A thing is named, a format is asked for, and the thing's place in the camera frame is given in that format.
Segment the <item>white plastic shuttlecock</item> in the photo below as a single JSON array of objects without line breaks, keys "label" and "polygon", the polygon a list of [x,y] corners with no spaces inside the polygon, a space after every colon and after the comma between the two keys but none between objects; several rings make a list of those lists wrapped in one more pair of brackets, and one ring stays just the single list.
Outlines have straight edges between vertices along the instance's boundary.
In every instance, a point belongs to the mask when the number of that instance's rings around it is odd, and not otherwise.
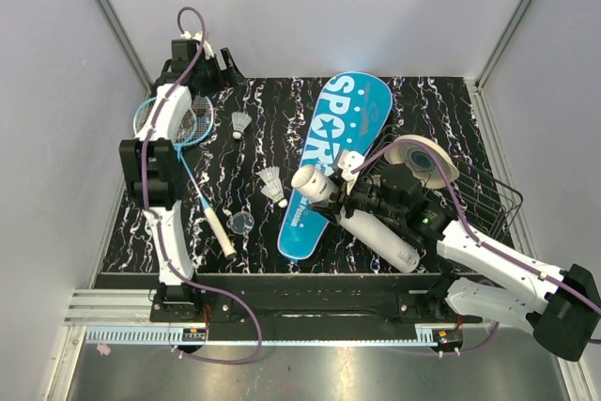
[{"label": "white plastic shuttlecock", "polygon": [[236,111],[231,115],[232,137],[240,140],[250,125],[252,118],[245,112]]}]

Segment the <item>white shuttlecock of pair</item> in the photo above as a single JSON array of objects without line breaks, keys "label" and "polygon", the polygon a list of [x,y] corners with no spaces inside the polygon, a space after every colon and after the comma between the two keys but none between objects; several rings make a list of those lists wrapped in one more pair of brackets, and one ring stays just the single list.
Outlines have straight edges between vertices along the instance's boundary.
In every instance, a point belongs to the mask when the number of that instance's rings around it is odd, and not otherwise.
[{"label": "white shuttlecock of pair", "polygon": [[278,207],[287,207],[287,200],[285,199],[283,188],[279,185],[266,185],[261,188],[260,192]]},{"label": "white shuttlecock of pair", "polygon": [[278,166],[265,167],[258,172],[259,178],[264,183],[262,190],[272,190],[282,188],[282,181],[280,179],[280,168]]}]

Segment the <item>white shuttlecock tube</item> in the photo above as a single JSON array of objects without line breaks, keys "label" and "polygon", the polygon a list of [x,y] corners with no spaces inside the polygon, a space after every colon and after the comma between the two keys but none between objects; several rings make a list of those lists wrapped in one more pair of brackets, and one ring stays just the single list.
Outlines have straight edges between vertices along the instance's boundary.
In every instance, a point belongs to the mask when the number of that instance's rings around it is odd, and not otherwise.
[{"label": "white shuttlecock tube", "polygon": [[[337,192],[334,182],[312,164],[302,166],[294,174],[291,184],[309,200],[309,205],[330,203],[331,196]],[[411,273],[417,269],[420,263],[418,251],[375,216],[356,210],[340,226],[400,272]]]}]

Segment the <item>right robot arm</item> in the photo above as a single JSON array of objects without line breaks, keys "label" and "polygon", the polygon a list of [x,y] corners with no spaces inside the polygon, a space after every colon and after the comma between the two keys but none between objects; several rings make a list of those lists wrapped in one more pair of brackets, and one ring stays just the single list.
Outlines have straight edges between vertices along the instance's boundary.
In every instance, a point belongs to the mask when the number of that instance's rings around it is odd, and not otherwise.
[{"label": "right robot arm", "polygon": [[600,322],[593,275],[579,265],[563,270],[530,259],[463,224],[458,214],[429,199],[404,164],[390,164],[376,180],[355,185],[340,173],[325,176],[308,164],[293,187],[311,211],[342,226],[395,269],[409,273],[428,257],[454,261],[491,281],[481,286],[446,275],[426,299],[437,322],[478,316],[530,333],[545,350],[578,361]]}]

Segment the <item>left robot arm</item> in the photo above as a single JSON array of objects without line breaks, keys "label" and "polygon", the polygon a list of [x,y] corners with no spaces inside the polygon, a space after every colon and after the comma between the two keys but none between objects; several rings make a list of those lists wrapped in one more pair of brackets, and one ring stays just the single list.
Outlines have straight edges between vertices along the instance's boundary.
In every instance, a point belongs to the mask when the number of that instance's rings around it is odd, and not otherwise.
[{"label": "left robot arm", "polygon": [[153,96],[136,110],[133,138],[119,156],[126,189],[150,227],[159,261],[159,282],[151,301],[153,322],[209,320],[211,308],[186,244],[181,221],[183,194],[195,177],[184,159],[188,147],[212,132],[215,115],[207,94],[220,68],[202,34],[185,32],[172,42]]}]

